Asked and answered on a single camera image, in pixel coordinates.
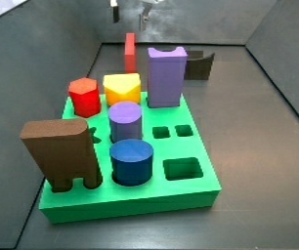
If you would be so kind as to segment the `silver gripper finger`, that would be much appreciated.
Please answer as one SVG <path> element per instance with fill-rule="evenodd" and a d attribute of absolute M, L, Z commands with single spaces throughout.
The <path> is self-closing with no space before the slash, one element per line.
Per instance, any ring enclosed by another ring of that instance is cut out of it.
<path fill-rule="evenodd" d="M 140 13 L 140 31 L 147 30 L 147 23 L 150 21 L 150 11 L 152 9 L 152 2 L 151 0 L 143 0 L 143 12 Z"/>
<path fill-rule="evenodd" d="M 110 5 L 111 5 L 111 9 L 112 9 L 114 23 L 118 23 L 120 21 L 120 9 L 119 9 L 118 0 L 110 0 Z"/>

